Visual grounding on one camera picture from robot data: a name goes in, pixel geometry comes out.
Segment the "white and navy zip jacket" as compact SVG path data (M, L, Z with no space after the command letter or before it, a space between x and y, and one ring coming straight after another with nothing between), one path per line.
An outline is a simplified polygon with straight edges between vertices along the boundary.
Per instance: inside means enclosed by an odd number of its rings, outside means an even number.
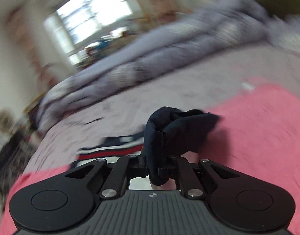
M142 152L151 183L162 186L169 180L167 168L171 158L197 152L219 121L218 115L198 109L183 112L162 107L152 113L144 130L132 135L106 137L99 145L79 149L71 168L100 158L112 163L116 157Z

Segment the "pink bunny print blanket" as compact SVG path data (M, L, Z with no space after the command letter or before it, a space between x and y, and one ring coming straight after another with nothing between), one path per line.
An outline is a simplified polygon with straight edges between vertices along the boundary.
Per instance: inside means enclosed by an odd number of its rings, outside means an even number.
M215 107L222 120L202 147L200 157L274 183L288 190L296 203L289 226L300 234L300 100L278 85L263 85ZM105 138L140 130L117 113L85 125L101 113L98 105L63 120L51 130L29 161L11 194L67 170L81 147L95 147Z

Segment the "white desk fan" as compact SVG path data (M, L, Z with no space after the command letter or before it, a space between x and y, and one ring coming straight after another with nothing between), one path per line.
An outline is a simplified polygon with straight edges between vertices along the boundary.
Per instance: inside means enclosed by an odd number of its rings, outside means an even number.
M14 116L8 109L0 110L0 132L10 134L14 127Z

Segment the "purple bed sheet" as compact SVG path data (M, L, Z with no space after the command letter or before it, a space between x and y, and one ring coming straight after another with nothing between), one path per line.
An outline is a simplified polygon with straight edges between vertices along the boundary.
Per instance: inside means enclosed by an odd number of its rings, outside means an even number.
M67 165L82 147L133 134L160 107L212 111L266 83L300 98L300 56L263 42L218 52L70 114L47 132L25 172Z

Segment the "white window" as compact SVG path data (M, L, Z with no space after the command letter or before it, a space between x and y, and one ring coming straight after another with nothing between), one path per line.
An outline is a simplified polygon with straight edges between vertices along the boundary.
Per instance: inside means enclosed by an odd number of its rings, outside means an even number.
M55 45L75 66L87 56L87 47L107 43L111 32L132 15L127 0L68 0L44 24Z

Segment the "purple folded quilt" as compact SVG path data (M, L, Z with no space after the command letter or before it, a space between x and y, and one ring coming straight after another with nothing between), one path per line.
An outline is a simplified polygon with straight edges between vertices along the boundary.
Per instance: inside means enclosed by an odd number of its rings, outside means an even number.
M159 26L63 80L43 98L37 128L45 134L64 114L223 49L260 41L269 16L255 0L216 0Z

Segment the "purple patterned pillow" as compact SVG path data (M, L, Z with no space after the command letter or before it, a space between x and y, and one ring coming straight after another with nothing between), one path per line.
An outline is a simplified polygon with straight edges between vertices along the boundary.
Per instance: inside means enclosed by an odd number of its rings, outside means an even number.
M284 20L274 16L266 28L271 45L300 56L300 14L288 15Z

